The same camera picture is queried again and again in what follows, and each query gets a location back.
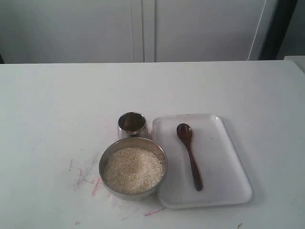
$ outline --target spoon handle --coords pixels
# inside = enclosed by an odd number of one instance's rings
[[[193,153],[192,153],[192,148],[189,144],[187,144],[185,147],[187,149],[187,152],[188,152],[189,158],[190,158],[190,162],[191,162],[191,169],[192,169],[195,188],[197,191],[201,191],[203,189],[203,184],[202,184],[201,176],[200,176],[196,161],[195,161]]]

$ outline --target metal bowl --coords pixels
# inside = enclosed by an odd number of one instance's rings
[[[151,189],[149,189],[145,192],[137,193],[137,194],[120,193],[120,192],[117,192],[117,191],[111,189],[105,182],[103,173],[104,173],[105,165],[107,164],[109,156],[112,153],[114,153],[120,149],[127,148],[127,147],[137,147],[137,148],[145,149],[145,150],[152,152],[153,154],[155,154],[157,156],[157,158],[160,160],[160,162],[163,166],[163,174],[162,174],[160,181],[154,187],[152,187]],[[166,155],[165,155],[163,149],[154,141],[149,140],[147,138],[141,138],[141,137],[128,137],[128,138],[123,138],[123,139],[113,143],[111,146],[109,146],[105,150],[105,152],[103,153],[101,160],[100,160],[99,171],[100,171],[100,176],[102,178],[103,184],[105,185],[105,187],[108,189],[108,191],[110,193],[112,193],[113,195],[115,195],[121,199],[139,200],[139,199],[142,199],[142,198],[152,194],[153,192],[155,192],[159,189],[159,187],[163,183],[165,175],[166,175],[167,158],[166,158]]]

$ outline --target metal cup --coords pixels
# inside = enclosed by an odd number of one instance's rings
[[[143,137],[148,138],[147,122],[138,112],[123,114],[118,121],[118,138]]]

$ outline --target cabinet door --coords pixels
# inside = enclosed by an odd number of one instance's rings
[[[7,63],[142,62],[141,0],[0,0]]]
[[[143,0],[146,62],[257,60],[276,0]]]

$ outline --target rice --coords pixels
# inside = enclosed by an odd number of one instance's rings
[[[150,151],[124,148],[111,154],[104,169],[104,179],[113,190],[137,194],[151,189],[161,179],[163,167]]]

